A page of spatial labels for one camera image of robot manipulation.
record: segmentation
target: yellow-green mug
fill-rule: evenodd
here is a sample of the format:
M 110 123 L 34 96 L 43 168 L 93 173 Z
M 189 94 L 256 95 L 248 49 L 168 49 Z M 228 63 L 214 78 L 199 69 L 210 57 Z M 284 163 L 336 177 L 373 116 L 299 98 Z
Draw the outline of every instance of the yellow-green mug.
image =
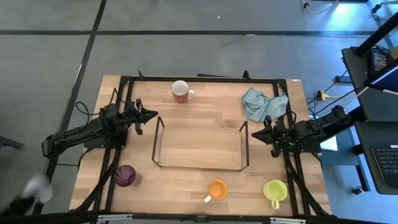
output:
M 279 209 L 279 202 L 286 198 L 286 185 L 280 180 L 272 180 L 264 185 L 262 193 L 272 202 L 273 209 Z

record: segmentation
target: blue cloth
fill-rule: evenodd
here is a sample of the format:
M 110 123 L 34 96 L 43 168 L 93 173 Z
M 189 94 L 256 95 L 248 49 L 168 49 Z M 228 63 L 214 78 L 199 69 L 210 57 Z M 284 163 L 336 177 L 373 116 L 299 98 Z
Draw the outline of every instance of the blue cloth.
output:
M 286 95 L 268 98 L 251 87 L 242 97 L 244 114 L 255 122 L 263 122 L 267 115 L 271 116 L 271 120 L 282 116 L 286 113 L 288 101 Z

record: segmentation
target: yellow cable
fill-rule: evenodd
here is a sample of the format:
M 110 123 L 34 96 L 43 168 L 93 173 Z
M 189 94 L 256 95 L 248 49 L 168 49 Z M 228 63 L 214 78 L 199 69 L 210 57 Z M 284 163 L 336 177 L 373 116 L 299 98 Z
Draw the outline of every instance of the yellow cable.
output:
M 313 12 L 311 9 L 310 9 L 310 5 L 308 5 L 307 7 L 306 7 L 306 9 L 308 9 L 308 11 L 311 13 L 311 14 L 313 14 L 313 15 L 319 15 L 319 14 L 321 14 L 321 13 L 323 13 L 323 12 L 326 12 L 328 9 L 330 9 L 334 4 L 336 4 L 338 2 L 338 0 L 336 0 L 336 1 L 334 1 L 329 7 L 327 7 L 326 9 L 324 9 L 324 10 L 322 10 L 322 11 L 320 11 L 320 12 Z

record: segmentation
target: wooden tabletop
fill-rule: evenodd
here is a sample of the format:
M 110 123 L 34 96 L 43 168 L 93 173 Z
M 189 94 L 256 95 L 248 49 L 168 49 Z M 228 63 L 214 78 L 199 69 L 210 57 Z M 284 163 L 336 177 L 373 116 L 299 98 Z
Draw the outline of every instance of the wooden tabletop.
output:
M 109 103 L 113 88 L 119 86 L 120 76 L 105 75 L 99 90 L 95 111 Z M 145 108 L 159 112 L 167 127 L 175 128 L 240 128 L 246 117 L 241 97 L 250 88 L 273 97 L 271 84 L 266 83 L 207 83 L 189 82 L 196 91 L 194 99 L 179 105 L 170 91 L 172 82 L 134 82 L 132 100 L 140 98 Z M 287 80 L 289 100 L 297 121 L 308 119 L 307 105 L 300 80 Z M 144 134 L 129 130 L 126 147 L 119 165 L 129 164 L 142 176 L 136 187 L 115 186 L 111 210 L 131 213 L 167 213 L 212 215 L 291 216 L 289 195 L 274 210 L 262 194 L 265 183 L 279 179 L 287 186 L 283 156 L 273 158 L 271 146 L 251 137 L 263 127 L 248 122 L 250 166 L 242 172 L 180 167 L 158 167 L 151 161 L 156 119 L 142 125 Z M 79 206 L 98 182 L 104 149 L 94 149 L 81 161 L 70 208 Z M 330 212 L 329 200 L 319 161 L 311 154 L 301 155 L 305 183 L 317 202 Z M 204 203 L 208 183 L 222 179 L 228 185 L 225 199 Z M 104 208 L 103 191 L 100 208 Z M 299 189 L 296 186 L 299 211 L 303 212 Z

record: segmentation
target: mug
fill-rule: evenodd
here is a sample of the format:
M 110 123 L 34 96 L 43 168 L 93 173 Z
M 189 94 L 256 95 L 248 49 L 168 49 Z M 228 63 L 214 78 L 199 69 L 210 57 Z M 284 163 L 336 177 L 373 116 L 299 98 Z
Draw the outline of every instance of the mug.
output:
M 279 209 L 279 202 L 286 198 L 286 185 L 280 180 L 272 180 L 264 185 L 262 193 L 272 202 L 273 209 Z
M 195 90 L 190 90 L 188 83 L 182 80 L 173 83 L 172 93 L 177 103 L 186 103 L 195 96 Z
M 206 203 L 209 202 L 211 199 L 222 200 L 226 197 L 226 194 L 228 193 L 228 187 L 226 186 L 226 183 L 222 180 L 212 180 L 209 183 L 208 193 L 209 195 L 205 198 Z

